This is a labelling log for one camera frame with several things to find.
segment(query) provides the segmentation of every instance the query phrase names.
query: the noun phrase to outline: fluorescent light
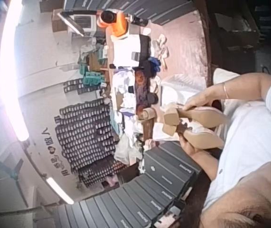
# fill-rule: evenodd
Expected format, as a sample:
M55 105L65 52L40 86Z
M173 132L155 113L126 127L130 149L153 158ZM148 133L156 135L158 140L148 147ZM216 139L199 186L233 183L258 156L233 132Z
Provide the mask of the fluorescent light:
M62 190L52 177L49 177L47 182L64 201L68 204L74 204L74 201L64 192L64 190Z
M3 28L0 47L0 96L17 138L25 141L29 133L23 119L17 94L14 36L22 10L21 0L12 0Z

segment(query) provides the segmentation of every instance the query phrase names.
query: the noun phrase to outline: ceiling fan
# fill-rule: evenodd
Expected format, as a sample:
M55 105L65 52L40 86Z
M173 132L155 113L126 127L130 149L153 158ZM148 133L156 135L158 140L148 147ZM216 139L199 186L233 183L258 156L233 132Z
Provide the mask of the ceiling fan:
M25 195L22 192L18 177L19 177L19 172L21 169L21 166L23 164L23 160L20 159L19 162L17 163L17 165L15 166L14 169L9 168L8 166L6 166L3 162L0 161L0 169L3 170L4 172L6 172L10 178L15 180L16 183L16 187L18 189L18 192L23 200L23 202L25 203L26 207L28 208L28 203L27 200L25 198Z

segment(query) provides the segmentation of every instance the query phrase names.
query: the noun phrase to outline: woman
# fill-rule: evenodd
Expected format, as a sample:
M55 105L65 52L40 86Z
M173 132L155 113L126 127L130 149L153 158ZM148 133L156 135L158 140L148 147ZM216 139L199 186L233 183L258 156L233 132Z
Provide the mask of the woman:
M211 180L199 227L271 227L271 76L217 69L214 79L217 84L190 98L184 109L225 100L230 121L220 129L220 159L180 137Z

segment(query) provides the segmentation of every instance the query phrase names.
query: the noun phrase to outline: shoe box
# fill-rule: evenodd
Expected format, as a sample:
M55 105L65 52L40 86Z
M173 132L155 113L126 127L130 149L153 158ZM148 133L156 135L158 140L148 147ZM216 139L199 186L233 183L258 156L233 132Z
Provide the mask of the shoe box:
M57 207L54 209L56 227L151 227L200 172L198 165L172 142L145 152L145 169L145 174L117 189Z
M159 147L147 151L144 158L147 175L175 197L186 192L192 178L196 176L195 170L186 162L176 159Z

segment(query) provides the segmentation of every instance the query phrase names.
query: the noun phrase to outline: table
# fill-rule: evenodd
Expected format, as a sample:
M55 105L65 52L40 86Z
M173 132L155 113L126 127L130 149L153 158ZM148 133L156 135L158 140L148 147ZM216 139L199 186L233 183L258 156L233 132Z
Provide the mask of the table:
M188 77L204 77L206 86L210 86L212 84L211 57L205 0L196 0L195 5L199 10L179 17L164 26L149 22L147 27L151 29L151 40L157 39L160 34L164 34L167 37L166 45L169 49L169 57L165 61L168 70L161 70L158 73L162 80L174 74L185 74ZM143 27L135 28L132 32L142 32L143 29ZM113 63L114 59L114 47L110 38L110 28L106 29L106 41L109 46L109 65ZM111 70L109 70L109 77L110 83L112 83L113 72ZM158 104L152 107L159 113ZM152 138L154 121L161 120L155 119L144 122L144 140Z

